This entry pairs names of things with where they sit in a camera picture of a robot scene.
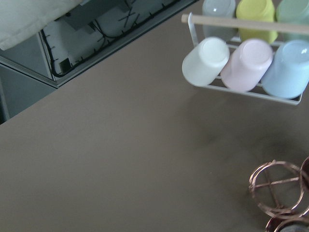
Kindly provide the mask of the copper wire bottle basket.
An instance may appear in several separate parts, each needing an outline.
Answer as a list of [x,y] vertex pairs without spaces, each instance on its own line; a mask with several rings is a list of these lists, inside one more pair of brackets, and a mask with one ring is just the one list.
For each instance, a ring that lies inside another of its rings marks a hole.
[[249,177],[249,193],[266,215],[266,232],[309,230],[309,159],[301,166],[273,160],[258,166]]

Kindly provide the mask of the white plastic cup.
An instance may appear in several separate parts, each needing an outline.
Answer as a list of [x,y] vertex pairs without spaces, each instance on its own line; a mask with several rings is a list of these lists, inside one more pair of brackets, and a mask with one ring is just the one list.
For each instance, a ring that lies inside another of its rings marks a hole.
[[205,87],[219,75],[229,56],[229,48],[225,41],[217,37],[206,38],[184,58],[184,78],[193,86]]

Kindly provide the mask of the pink plastic cup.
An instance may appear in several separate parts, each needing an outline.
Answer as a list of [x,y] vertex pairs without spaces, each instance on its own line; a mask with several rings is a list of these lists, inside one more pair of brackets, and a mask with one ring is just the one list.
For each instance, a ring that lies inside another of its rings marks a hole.
[[240,44],[222,69],[223,84],[233,91],[247,92],[256,87],[273,61],[273,49],[260,39]]

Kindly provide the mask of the grey blue plastic cup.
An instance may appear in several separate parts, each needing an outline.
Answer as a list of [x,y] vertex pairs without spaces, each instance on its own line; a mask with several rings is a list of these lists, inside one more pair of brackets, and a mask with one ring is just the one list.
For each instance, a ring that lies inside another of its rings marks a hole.
[[[236,16],[236,1],[205,0],[202,5],[202,14],[209,17],[234,18]],[[237,34],[237,29],[204,25],[203,33],[205,37],[218,37],[227,42]]]

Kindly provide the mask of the white cup rack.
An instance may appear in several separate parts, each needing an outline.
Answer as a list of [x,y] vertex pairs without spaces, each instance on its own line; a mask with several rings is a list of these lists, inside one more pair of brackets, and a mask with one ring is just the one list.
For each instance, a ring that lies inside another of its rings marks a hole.
[[197,24],[307,34],[308,26],[183,14],[193,50],[184,58],[182,73],[195,87],[216,89],[298,105],[309,82],[309,45],[302,40],[282,43],[277,51],[259,39],[242,42],[233,52],[217,37],[197,39]]

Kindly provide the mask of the yellow plastic cup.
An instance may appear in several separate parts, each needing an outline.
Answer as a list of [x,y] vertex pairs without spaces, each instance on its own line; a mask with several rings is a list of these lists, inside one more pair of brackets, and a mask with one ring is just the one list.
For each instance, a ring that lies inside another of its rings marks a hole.
[[[275,22],[275,6],[271,0],[241,0],[236,9],[237,19],[250,21]],[[270,30],[255,30],[239,28],[239,36],[242,41],[257,38],[273,43],[278,33]]]

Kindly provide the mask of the green plastic cup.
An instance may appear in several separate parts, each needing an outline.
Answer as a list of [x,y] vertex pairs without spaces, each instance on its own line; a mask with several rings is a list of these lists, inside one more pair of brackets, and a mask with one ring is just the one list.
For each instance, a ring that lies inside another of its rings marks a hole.
[[279,23],[309,25],[308,0],[282,0],[276,9]]

